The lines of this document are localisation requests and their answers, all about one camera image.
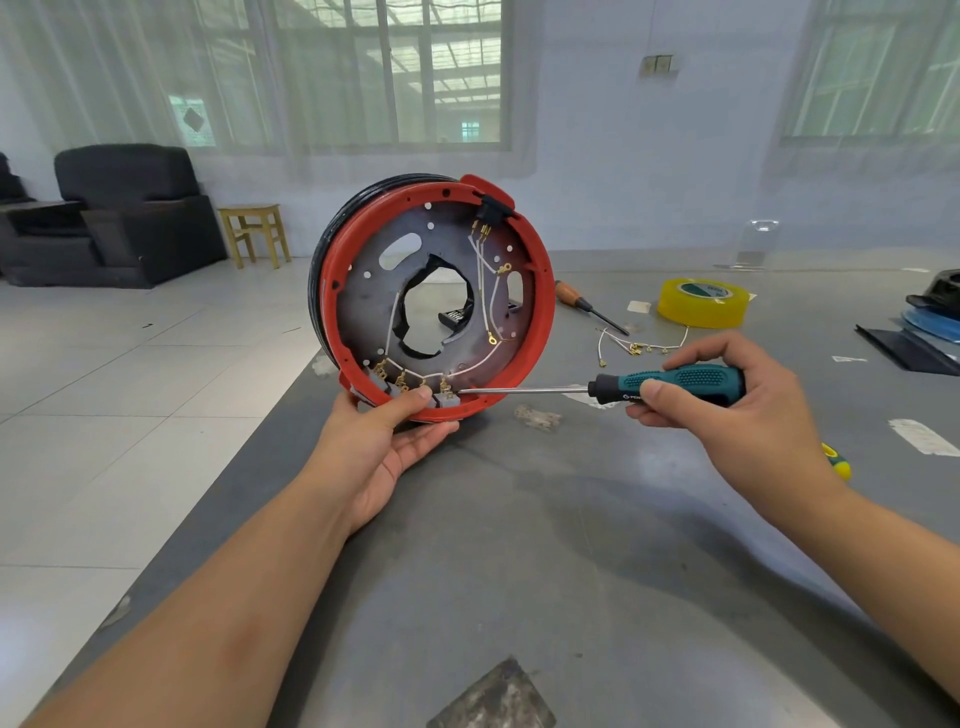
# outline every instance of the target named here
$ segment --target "window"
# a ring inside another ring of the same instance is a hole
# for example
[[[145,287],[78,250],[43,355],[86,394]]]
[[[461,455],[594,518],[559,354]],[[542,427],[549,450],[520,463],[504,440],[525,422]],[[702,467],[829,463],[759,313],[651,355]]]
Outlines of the window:
[[[0,43],[58,149],[501,148],[510,2],[35,0],[0,4]]]
[[[960,136],[960,0],[822,0],[787,137]]]
[[[480,122],[464,121],[460,123],[460,134],[464,141],[480,140]]]

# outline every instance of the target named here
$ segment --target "workbench surface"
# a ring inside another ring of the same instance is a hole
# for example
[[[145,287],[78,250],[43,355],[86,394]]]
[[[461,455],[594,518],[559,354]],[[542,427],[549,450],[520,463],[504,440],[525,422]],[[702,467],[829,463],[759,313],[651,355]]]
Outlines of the workbench surface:
[[[683,328],[626,309],[655,301],[667,277],[564,274],[598,310],[640,326],[636,338],[663,345]],[[960,460],[923,455],[888,425],[918,420],[960,443],[960,378],[903,372],[853,332],[895,328],[903,296],[930,275],[727,279],[758,293],[744,331],[801,376],[853,487],[960,541]],[[527,384],[595,376],[595,326],[558,309]],[[611,374],[661,363],[612,344],[605,358]],[[297,472],[338,390],[306,366],[137,579],[131,613],[90,639],[60,685]],[[520,404],[563,421],[525,426]],[[403,476],[331,574],[271,725],[420,728],[508,655],[561,728],[960,724],[957,706],[723,482],[692,436],[561,396],[507,398]]]

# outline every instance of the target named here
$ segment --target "hand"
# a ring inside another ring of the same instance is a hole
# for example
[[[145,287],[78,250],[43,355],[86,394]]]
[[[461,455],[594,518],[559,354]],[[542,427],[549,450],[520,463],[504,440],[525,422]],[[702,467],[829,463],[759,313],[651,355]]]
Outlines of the hand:
[[[357,411],[357,398],[347,392],[333,402],[298,480],[323,483],[343,504],[348,534],[380,512],[407,468],[460,427],[458,422],[436,423],[394,434],[432,395],[429,387],[412,389],[364,414]]]
[[[690,430],[717,471],[765,517],[822,495],[820,487],[846,490],[824,456],[797,376],[739,332],[689,344],[663,369],[717,357],[746,378],[746,397],[729,409],[648,379],[640,386],[643,404],[627,407],[627,415],[651,427]]]

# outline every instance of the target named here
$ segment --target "yellow tape roll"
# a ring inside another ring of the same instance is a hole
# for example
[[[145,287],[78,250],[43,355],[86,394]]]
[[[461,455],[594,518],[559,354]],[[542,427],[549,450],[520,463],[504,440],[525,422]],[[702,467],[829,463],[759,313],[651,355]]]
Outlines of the yellow tape roll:
[[[734,328],[743,323],[750,294],[719,280],[671,279],[663,284],[657,312],[697,328]]]

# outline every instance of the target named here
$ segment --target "wall switch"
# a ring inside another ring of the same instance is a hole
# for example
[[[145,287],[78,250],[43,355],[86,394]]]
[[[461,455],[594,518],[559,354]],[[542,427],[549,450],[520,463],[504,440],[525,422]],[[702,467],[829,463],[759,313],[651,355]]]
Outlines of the wall switch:
[[[676,71],[673,56],[646,56],[640,64],[640,76],[666,76]]]

